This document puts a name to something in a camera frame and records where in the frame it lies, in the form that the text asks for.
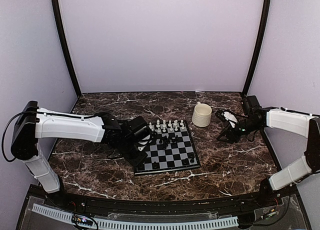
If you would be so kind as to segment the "black chess piece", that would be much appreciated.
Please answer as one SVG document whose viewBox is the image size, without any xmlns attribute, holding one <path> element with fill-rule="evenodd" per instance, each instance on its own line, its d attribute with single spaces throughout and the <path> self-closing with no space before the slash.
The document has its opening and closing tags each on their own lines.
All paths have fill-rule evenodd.
<svg viewBox="0 0 320 230">
<path fill-rule="evenodd" d="M 158 168 L 158 163 L 157 163 L 157 162 L 154 162 L 154 163 L 152 164 L 152 168 L 153 168 L 153 169 L 157 169 L 157 168 Z"/>
<path fill-rule="evenodd" d="M 189 164 L 189 160 L 186 158 L 186 159 L 183 159 L 182 160 L 182 164 L 183 165 L 188 165 Z"/>
</svg>

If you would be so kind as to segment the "black white chessboard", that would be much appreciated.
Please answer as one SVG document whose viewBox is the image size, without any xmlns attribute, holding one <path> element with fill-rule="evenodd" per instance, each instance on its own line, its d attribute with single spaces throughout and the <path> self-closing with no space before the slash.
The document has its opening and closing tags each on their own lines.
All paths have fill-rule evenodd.
<svg viewBox="0 0 320 230">
<path fill-rule="evenodd" d="M 144 148 L 147 157 L 134 168 L 135 176 L 185 171 L 201 167 L 188 123 L 185 120 L 157 120 L 149 122 L 148 126 L 155 136 Z M 159 144 L 161 137 L 176 135 L 178 135 L 178 142 L 169 144 L 166 149 Z M 188 159 L 188 165 L 183 165 L 184 159 Z M 157 163 L 157 169 L 153 168 L 154 162 Z"/>
</svg>

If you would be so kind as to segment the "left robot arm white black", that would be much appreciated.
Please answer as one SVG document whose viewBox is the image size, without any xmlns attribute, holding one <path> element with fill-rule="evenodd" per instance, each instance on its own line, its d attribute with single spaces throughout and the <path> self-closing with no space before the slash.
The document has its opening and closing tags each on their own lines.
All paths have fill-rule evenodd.
<svg viewBox="0 0 320 230">
<path fill-rule="evenodd" d="M 154 134 L 142 116 L 132 120 L 116 119 L 108 112 L 79 115 L 56 112 L 29 101 L 15 121 L 10 151 L 15 160 L 22 161 L 51 200 L 60 208 L 67 208 L 70 196 L 63 183 L 44 157 L 38 141 L 44 138 L 83 140 L 106 144 L 116 149 L 133 166 L 147 157 L 144 149 Z"/>
</svg>

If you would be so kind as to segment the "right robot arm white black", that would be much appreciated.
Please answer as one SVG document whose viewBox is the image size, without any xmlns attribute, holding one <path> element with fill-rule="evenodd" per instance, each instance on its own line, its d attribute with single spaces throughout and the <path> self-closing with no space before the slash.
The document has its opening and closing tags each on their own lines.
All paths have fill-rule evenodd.
<svg viewBox="0 0 320 230">
<path fill-rule="evenodd" d="M 320 117 L 286 108 L 256 107 L 246 115 L 231 110 L 215 113 L 225 127 L 217 140 L 237 143 L 242 136 L 266 129 L 271 143 L 277 147 L 276 156 L 282 170 L 271 175 L 268 187 L 255 195 L 255 203 L 266 207 L 275 198 L 275 191 L 314 175 L 320 170 Z"/>
</svg>

